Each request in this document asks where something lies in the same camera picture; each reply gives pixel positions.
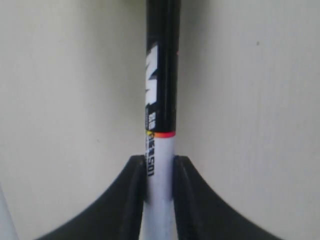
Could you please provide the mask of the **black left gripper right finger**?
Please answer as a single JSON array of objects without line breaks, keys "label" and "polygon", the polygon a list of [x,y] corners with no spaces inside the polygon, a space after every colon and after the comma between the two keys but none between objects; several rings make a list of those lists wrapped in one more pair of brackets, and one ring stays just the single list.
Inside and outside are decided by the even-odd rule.
[{"label": "black left gripper right finger", "polygon": [[224,201],[184,155],[173,160],[172,193],[180,240],[278,240]]}]

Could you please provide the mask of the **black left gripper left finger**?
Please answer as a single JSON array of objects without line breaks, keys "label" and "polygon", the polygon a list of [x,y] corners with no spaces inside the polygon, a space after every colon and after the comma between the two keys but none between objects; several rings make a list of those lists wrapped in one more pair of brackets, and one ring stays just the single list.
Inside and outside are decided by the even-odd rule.
[{"label": "black left gripper left finger", "polygon": [[137,240],[146,191],[143,155],[132,155],[108,189],[90,206],[41,240]]}]

